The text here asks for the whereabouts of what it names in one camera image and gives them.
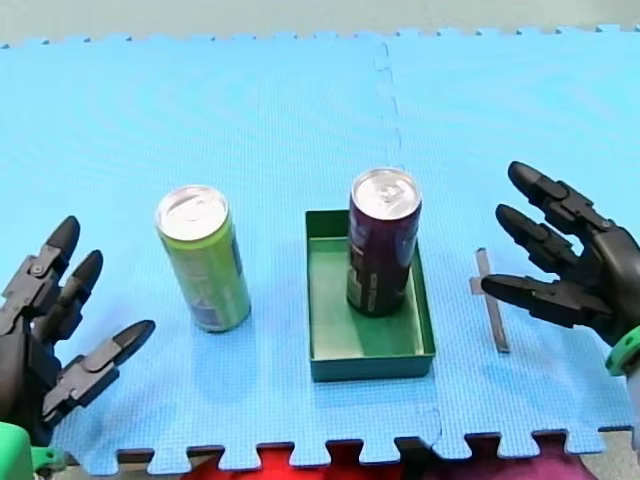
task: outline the can lid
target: can lid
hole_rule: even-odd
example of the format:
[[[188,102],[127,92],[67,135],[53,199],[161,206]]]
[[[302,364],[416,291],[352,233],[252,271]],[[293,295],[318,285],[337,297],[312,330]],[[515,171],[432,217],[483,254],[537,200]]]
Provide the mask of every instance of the can lid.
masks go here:
[[[203,185],[186,185],[160,201],[156,226],[174,240],[202,240],[222,227],[228,211],[224,196],[217,190]]]
[[[395,168],[376,168],[363,173],[354,182],[351,196],[362,213],[378,220],[404,218],[422,202],[413,179]]]

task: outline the robotic hand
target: robotic hand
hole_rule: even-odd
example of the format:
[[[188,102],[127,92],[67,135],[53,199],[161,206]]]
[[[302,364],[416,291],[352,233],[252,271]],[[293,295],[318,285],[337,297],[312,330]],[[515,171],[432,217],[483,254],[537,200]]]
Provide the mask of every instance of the robotic hand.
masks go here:
[[[559,280],[488,275],[482,289],[499,300],[526,308],[536,318],[564,327],[586,325],[613,347],[606,367],[625,375],[640,417],[640,247],[627,230],[600,216],[593,202],[562,181],[553,181],[518,162],[509,179],[565,235],[584,246],[577,256],[571,244],[544,223],[499,205],[496,217],[504,230],[529,253],[529,260]],[[634,448],[640,447],[634,429]]]
[[[36,447],[47,446],[53,428],[73,408],[87,406],[118,378],[118,366],[145,343],[155,327],[151,320],[135,323],[61,368],[54,346],[67,340],[80,324],[81,309],[102,270],[102,254],[94,250],[59,286],[79,235],[78,221],[68,217],[37,256],[23,261],[2,294],[6,301],[0,308],[0,427],[4,425],[0,433],[21,438],[15,428],[9,428],[20,427]],[[5,443],[0,441],[0,479],[5,471],[23,468],[16,467],[15,452],[20,448]]]

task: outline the blue foam mat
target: blue foam mat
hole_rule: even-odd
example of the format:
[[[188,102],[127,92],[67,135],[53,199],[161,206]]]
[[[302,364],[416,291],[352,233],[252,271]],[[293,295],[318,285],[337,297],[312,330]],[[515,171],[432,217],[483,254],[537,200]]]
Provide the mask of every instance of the blue foam mat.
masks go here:
[[[513,159],[570,180],[640,233],[625,203],[638,180],[640,72],[628,59],[640,35],[604,30],[2,50],[0,201],[15,210],[0,273],[8,280],[74,213],[78,254],[101,248],[105,269],[61,358],[140,318],[158,324],[55,445],[93,474],[137,448],[154,450],[151,473],[187,471],[198,446],[224,447],[232,469],[257,467],[264,443],[293,443],[296,465],[328,462],[324,443],[344,439],[364,441],[364,462],[397,460],[397,437],[446,458],[468,455],[464,436],[479,433],[501,435],[504,456],[535,455],[537,431],[568,432],[574,453],[603,448],[598,429],[631,414],[602,342],[503,306],[512,353],[499,356],[469,278],[480,246],[496,271],[533,272],[493,219],[498,202],[527,211],[506,179]],[[344,207],[353,177],[381,164],[423,186],[437,359],[423,379],[314,385],[303,213]],[[225,335],[192,326],[153,230],[159,198],[192,182],[229,197],[252,292],[252,318]]]

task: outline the red fabric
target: red fabric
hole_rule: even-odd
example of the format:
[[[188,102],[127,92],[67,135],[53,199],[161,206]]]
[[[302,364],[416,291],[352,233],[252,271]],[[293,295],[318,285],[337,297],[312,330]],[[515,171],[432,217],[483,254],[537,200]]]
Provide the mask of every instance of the red fabric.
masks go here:
[[[563,442],[539,440],[541,454],[522,460],[499,460],[497,443],[484,442],[464,462],[432,461],[423,480],[595,480],[578,457],[564,453]],[[221,472],[217,462],[207,462],[183,480],[401,480],[401,465],[364,467],[358,464],[359,448],[331,446],[331,465],[299,469],[289,466],[290,449],[260,451],[262,468],[252,472]]]
[[[328,467],[293,468],[289,466],[290,449],[269,448],[260,451],[262,468],[251,472],[222,472],[216,462],[200,465],[183,480],[400,480],[400,465],[363,467],[358,452],[350,446],[332,449]]]

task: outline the plastic tray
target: plastic tray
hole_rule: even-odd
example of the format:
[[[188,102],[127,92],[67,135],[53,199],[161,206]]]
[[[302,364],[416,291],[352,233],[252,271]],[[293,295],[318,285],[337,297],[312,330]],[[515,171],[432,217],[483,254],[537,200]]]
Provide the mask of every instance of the plastic tray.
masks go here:
[[[435,347],[418,248],[402,308],[382,318],[361,315],[345,294],[348,222],[346,210],[306,212],[313,379],[426,375]]]

